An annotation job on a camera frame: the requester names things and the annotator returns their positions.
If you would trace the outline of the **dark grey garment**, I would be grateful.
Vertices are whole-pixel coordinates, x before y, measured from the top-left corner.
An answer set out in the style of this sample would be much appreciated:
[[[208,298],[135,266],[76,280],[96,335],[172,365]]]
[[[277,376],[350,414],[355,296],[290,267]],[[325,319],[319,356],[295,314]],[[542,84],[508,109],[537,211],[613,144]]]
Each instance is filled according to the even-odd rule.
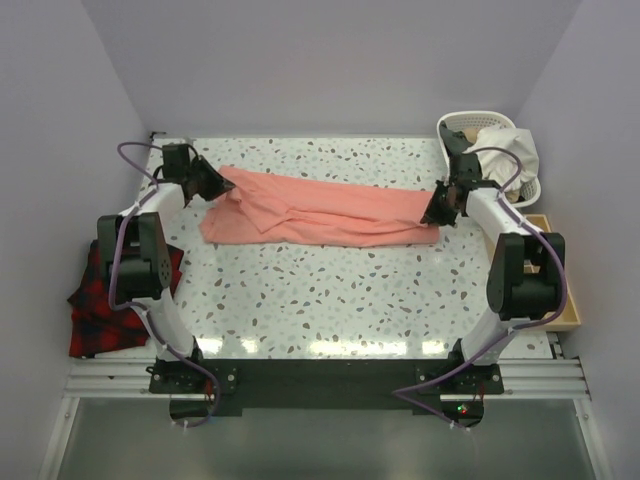
[[[451,158],[464,153],[473,146],[462,131],[452,131],[444,123],[439,125],[439,138],[444,145],[446,157]]]

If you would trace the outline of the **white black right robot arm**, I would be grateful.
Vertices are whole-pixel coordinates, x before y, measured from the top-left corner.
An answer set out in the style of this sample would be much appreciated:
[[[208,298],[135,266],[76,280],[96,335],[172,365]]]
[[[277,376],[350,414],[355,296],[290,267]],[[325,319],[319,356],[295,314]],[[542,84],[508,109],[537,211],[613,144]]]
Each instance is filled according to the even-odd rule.
[[[543,326],[563,312],[568,286],[564,237],[544,232],[511,206],[505,188],[483,177],[476,151],[449,160],[448,179],[436,182],[421,222],[453,226],[460,216],[474,220],[494,246],[488,307],[459,341],[462,358],[445,369],[448,386],[466,393],[481,380],[478,365],[496,363],[517,332]]]

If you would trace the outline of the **pink t shirt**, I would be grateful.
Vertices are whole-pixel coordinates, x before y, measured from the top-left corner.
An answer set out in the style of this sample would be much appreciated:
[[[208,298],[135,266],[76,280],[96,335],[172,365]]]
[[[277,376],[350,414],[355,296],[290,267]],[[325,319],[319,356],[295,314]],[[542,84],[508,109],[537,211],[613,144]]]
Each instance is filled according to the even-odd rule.
[[[341,247],[432,245],[422,224],[428,191],[331,183],[224,166],[235,187],[217,199],[199,230],[207,243],[292,243]]]

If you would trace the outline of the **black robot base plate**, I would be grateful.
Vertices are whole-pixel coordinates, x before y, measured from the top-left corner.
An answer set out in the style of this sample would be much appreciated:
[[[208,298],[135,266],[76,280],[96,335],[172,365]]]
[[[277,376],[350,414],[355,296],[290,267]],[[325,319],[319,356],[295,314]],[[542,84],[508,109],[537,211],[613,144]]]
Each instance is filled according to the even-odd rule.
[[[504,391],[498,365],[470,366],[437,379],[457,366],[453,359],[204,359],[197,369],[158,360],[147,367],[149,392],[169,395],[173,419],[240,416],[249,409],[396,410],[409,403],[393,391],[418,385],[417,398],[453,415],[454,399],[471,398],[465,417],[482,416],[480,397]]]

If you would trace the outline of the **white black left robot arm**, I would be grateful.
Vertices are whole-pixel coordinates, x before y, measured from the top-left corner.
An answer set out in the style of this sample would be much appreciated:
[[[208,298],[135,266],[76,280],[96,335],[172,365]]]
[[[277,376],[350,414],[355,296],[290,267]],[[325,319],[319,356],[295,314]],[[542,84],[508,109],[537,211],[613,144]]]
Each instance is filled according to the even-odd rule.
[[[99,269],[108,288],[109,307],[131,309],[153,339],[157,358],[178,361],[173,382],[185,392],[200,390],[207,368],[191,358],[197,341],[180,318],[171,293],[173,267],[164,227],[195,197],[213,201],[235,184],[216,171],[188,143],[160,147],[162,165],[151,173],[132,162],[124,149],[120,157],[146,177],[150,184],[143,196],[118,214],[97,221]]]

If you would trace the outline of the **red black plaid shirt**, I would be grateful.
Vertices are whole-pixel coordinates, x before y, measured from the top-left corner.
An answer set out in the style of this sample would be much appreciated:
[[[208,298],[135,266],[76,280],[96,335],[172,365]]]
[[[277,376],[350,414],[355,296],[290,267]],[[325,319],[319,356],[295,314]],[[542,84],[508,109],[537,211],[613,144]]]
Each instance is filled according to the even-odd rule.
[[[113,311],[108,288],[99,270],[98,241],[89,247],[85,270],[77,289],[67,299],[72,332],[68,355],[93,358],[98,354],[144,346],[150,338],[132,309]]]

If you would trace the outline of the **white perforated laundry basket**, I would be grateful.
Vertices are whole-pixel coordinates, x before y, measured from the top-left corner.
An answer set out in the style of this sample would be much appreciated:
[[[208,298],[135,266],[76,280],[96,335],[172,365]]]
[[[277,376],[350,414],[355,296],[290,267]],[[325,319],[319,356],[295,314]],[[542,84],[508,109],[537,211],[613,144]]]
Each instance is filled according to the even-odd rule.
[[[516,127],[507,116],[494,111],[447,113],[437,122],[437,138],[446,162],[452,157],[446,157],[439,138],[441,123],[452,131],[462,131],[473,143],[464,153],[477,155],[485,179],[507,186],[506,196],[514,207],[530,207],[539,200],[540,158],[529,130]]]

